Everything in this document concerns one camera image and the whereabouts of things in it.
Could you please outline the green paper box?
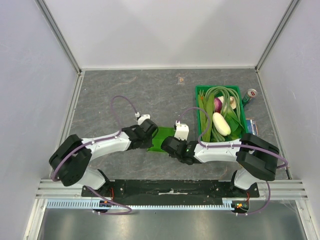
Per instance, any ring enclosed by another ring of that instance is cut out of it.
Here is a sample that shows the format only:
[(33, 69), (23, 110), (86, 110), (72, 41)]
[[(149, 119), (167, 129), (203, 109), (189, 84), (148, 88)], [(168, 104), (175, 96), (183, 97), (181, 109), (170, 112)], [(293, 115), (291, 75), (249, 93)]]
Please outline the green paper box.
[(165, 138), (174, 136), (174, 135), (175, 135), (175, 129), (173, 127), (159, 126), (157, 134), (152, 139), (153, 146), (148, 148), (147, 151), (164, 153), (165, 151), (161, 149), (161, 145), (163, 141), (165, 140)]

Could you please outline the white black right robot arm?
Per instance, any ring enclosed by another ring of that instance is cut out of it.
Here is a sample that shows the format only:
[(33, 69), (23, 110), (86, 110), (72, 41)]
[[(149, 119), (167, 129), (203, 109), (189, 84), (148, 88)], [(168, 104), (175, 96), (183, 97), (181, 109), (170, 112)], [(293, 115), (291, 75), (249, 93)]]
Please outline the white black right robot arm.
[(161, 149), (187, 165), (208, 162), (238, 163), (230, 187), (248, 190), (258, 180), (272, 182), (276, 178), (279, 149), (251, 133), (229, 142), (198, 142), (168, 136)]

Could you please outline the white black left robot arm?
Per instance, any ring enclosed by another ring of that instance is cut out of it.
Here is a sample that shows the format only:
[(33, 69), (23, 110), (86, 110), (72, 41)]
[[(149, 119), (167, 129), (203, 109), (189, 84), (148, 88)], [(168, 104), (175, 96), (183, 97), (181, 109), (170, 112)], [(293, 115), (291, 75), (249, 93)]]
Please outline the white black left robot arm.
[(149, 118), (124, 127), (120, 131), (95, 138), (80, 138), (76, 134), (68, 136), (49, 159), (53, 173), (51, 179), (60, 181), (65, 187), (81, 184), (99, 190), (109, 181), (98, 169), (89, 163), (99, 157), (153, 146), (153, 137), (158, 126)]

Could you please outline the blue small box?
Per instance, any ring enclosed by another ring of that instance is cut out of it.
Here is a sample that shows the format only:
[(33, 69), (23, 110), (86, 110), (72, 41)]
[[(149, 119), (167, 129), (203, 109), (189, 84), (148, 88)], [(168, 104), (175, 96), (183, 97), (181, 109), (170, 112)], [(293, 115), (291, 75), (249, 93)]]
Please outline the blue small box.
[(254, 119), (246, 119), (247, 132), (258, 136), (258, 127)]

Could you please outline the purple onion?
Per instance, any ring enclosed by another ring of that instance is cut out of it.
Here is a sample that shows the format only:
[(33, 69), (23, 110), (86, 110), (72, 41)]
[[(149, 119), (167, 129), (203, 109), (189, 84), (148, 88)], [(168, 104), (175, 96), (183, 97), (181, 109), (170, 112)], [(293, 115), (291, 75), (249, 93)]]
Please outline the purple onion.
[(223, 102), (218, 97), (215, 97), (213, 100), (213, 103), (214, 103), (214, 112), (220, 113), (222, 110)]

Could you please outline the white radish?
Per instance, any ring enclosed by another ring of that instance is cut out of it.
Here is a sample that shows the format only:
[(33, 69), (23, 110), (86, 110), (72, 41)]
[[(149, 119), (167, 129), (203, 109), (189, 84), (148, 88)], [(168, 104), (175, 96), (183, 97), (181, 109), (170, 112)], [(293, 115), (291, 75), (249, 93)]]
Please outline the white radish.
[(212, 122), (214, 127), (216, 128), (217, 132), (222, 136), (228, 136), (231, 134), (231, 128), (224, 119), (224, 117), (218, 113), (215, 112), (212, 115)]

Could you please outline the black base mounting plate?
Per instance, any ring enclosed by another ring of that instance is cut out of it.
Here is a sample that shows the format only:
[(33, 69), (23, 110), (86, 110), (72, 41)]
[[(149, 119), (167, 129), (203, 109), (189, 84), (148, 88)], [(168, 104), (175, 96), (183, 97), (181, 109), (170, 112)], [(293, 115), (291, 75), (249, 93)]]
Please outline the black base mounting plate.
[(199, 206), (221, 205), (223, 198), (247, 199), (260, 196), (254, 183), (248, 190), (232, 187), (230, 181), (214, 179), (116, 179), (109, 180), (97, 193), (122, 205)]

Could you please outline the green red drink can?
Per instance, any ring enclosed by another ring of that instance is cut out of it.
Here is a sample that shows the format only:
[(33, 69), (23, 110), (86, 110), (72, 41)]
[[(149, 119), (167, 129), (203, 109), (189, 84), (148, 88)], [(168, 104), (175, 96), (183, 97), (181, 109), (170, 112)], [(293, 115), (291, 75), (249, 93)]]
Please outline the green red drink can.
[(243, 106), (247, 105), (253, 98), (257, 96), (257, 94), (258, 92), (255, 89), (253, 88), (248, 89), (244, 97), (242, 98)]

